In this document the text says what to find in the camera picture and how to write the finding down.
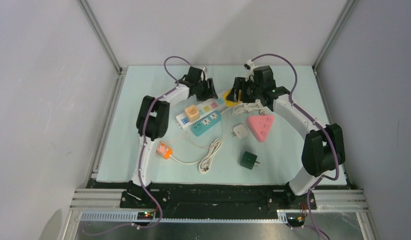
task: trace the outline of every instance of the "orange plug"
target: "orange plug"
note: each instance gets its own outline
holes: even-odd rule
[[[172,149],[162,142],[160,142],[155,152],[162,156],[164,159],[169,159],[170,155],[172,155],[173,153]]]

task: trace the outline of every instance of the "cable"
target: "cable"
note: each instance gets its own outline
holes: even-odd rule
[[[219,151],[219,149],[222,147],[223,141],[220,139],[214,140],[211,144],[210,147],[208,147],[208,152],[207,155],[201,160],[198,161],[193,161],[193,162],[185,162],[177,159],[173,155],[170,155],[170,158],[175,160],[176,162],[183,164],[183,165],[192,165],[192,164],[198,164],[198,172],[200,174],[206,174],[210,168],[212,167],[213,159],[216,155],[216,153]]]
[[[145,135],[145,132],[146,132],[146,129],[147,129],[148,119],[150,118],[150,114],[151,114],[151,112],[153,111],[154,104],[156,104],[156,102],[157,102],[158,100],[162,99],[165,95],[169,95],[170,93],[172,93],[173,91],[175,91],[175,90],[179,87],[179,80],[178,80],[176,77],[174,77],[174,76],[169,72],[169,70],[167,69],[167,66],[166,66],[167,61],[170,60],[170,59],[181,59],[181,60],[185,61],[187,64],[189,64],[190,66],[192,66],[189,61],[187,61],[185,58],[180,57],[180,56],[169,56],[168,58],[166,58],[166,59],[164,60],[164,63],[163,63],[164,70],[166,71],[166,73],[167,73],[171,78],[173,78],[173,79],[176,81],[176,86],[175,86],[174,88],[170,89],[169,91],[167,91],[166,93],[164,93],[163,95],[161,95],[161,96],[159,96],[159,97],[156,97],[156,98],[152,101],[151,105],[149,106],[148,111],[146,112],[146,118],[145,118],[145,121],[143,122],[143,127],[142,127],[142,136],[143,136],[143,143],[144,143],[144,144],[142,145],[142,148],[141,148],[141,151],[140,151],[140,154],[139,154],[138,177],[139,177],[139,182],[140,182],[140,185],[141,185],[142,189],[143,189],[144,192],[151,198],[151,200],[154,201],[155,205],[158,207],[158,211],[160,212],[160,217],[158,218],[158,220],[157,220],[156,222],[154,222],[154,223],[152,223],[152,224],[148,224],[148,225],[146,225],[146,226],[138,225],[137,227],[140,228],[140,229],[149,229],[149,228],[152,228],[152,227],[156,226],[157,224],[159,224],[159,222],[163,219],[163,210],[162,210],[162,207],[160,206],[159,202],[153,197],[153,195],[151,195],[151,193],[147,190],[147,188],[145,187],[145,185],[144,185],[144,183],[143,183],[143,181],[142,181],[142,177],[141,177],[141,170],[142,170],[142,168],[141,168],[141,166],[142,166],[142,160],[143,160],[142,158],[143,158],[143,155],[144,155],[145,146],[147,145],[147,136]]]
[[[205,155],[205,157],[199,161],[198,171],[200,174],[206,174],[210,170],[210,168],[212,167],[213,159],[215,158],[216,153],[222,147],[222,144],[223,141],[220,139],[216,139],[210,144],[207,155]]]
[[[294,72],[294,86],[292,87],[291,93],[290,93],[289,96],[288,96],[289,102],[290,102],[291,105],[294,106],[298,111],[300,111],[306,118],[308,118],[317,128],[319,128],[319,129],[322,131],[322,133],[325,135],[325,137],[326,137],[326,139],[327,139],[327,142],[329,143],[330,150],[332,151],[333,159],[334,159],[334,161],[335,161],[335,177],[330,177],[330,176],[327,176],[327,175],[322,175],[321,177],[319,177],[319,179],[318,179],[318,180],[308,189],[308,191],[307,191],[307,206],[308,206],[308,212],[310,213],[310,214],[309,214],[309,215],[310,215],[310,219],[311,219],[311,221],[313,222],[313,226],[314,226],[314,227],[311,226],[311,228],[314,228],[320,236],[326,237],[326,238],[329,240],[329,236],[328,236],[326,233],[324,233],[322,230],[319,229],[318,225],[317,225],[316,222],[315,222],[315,219],[313,218],[312,209],[310,208],[310,192],[311,192],[311,189],[314,189],[314,188],[322,181],[323,178],[327,178],[327,179],[332,180],[332,181],[338,180],[338,178],[340,177],[340,170],[339,170],[339,163],[338,163],[337,152],[335,151],[334,144],[332,143],[332,140],[331,140],[331,138],[329,137],[329,134],[328,134],[328,132],[325,130],[325,128],[324,128],[322,125],[320,125],[309,113],[307,113],[303,108],[301,108],[301,107],[300,107],[298,104],[296,104],[296,103],[294,102],[294,100],[293,100],[293,93],[294,93],[294,90],[295,90],[296,87],[297,87],[297,82],[298,82],[298,75],[297,75],[297,71],[296,71],[296,68],[294,67],[294,65],[292,65],[291,62],[288,61],[285,57],[280,56],[280,55],[277,55],[277,54],[273,54],[273,53],[265,53],[265,54],[258,55],[258,56],[256,56],[256,57],[254,57],[253,59],[251,59],[251,61],[253,62],[253,61],[255,61],[255,60],[259,59],[259,58],[265,57],[265,56],[272,56],[272,57],[276,57],[276,58],[282,59],[282,60],[284,60],[284,61],[292,68],[292,71]]]
[[[173,155],[170,155],[170,158],[171,159],[173,159],[173,160],[175,160],[176,162],[178,162],[178,163],[180,163],[180,164],[184,164],[184,165],[192,165],[192,164],[197,164],[197,163],[199,163],[201,160],[198,160],[198,161],[193,161],[193,162],[185,162],[185,161],[181,161],[181,160],[178,160],[176,157],[174,157]]]
[[[233,107],[232,110],[232,115],[238,115],[242,114],[244,112],[249,112],[251,113],[254,110],[262,110],[265,107],[262,105],[260,100],[255,100],[255,102],[250,102],[250,103],[240,103],[236,106]]]
[[[316,231],[315,227],[313,226],[291,226],[289,223],[286,223],[286,225],[292,230],[292,229],[311,229],[313,231]],[[321,234],[325,236],[327,240],[331,240],[331,238],[322,230],[319,230]]]

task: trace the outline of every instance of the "coiled white cable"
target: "coiled white cable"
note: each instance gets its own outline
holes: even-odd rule
[[[198,171],[200,174],[206,174],[212,167],[213,159],[219,149],[222,147],[222,140],[216,139],[210,144],[208,148],[208,153],[203,159],[199,161]]]
[[[250,103],[240,103],[233,107],[232,115],[242,114],[244,112],[252,112],[254,110],[262,110],[265,107],[262,105],[260,100],[256,99],[255,102]]]

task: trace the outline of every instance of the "power socket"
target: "power socket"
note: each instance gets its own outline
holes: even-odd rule
[[[194,126],[191,128],[191,131],[195,136],[199,137],[211,127],[220,122],[221,119],[222,115],[220,115],[220,112],[214,111],[208,116],[201,119],[198,123],[194,124]]]

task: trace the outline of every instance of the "yellow object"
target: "yellow object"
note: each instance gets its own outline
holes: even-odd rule
[[[233,101],[228,101],[226,100],[226,97],[229,95],[232,89],[229,89],[227,92],[223,94],[223,99],[224,99],[224,104],[226,104],[227,107],[235,107],[236,105],[242,103],[240,96],[241,96],[241,90],[239,90],[238,93],[238,102],[233,102]]]
[[[200,119],[200,111],[195,105],[191,105],[185,108],[185,114],[188,117],[190,123]]]

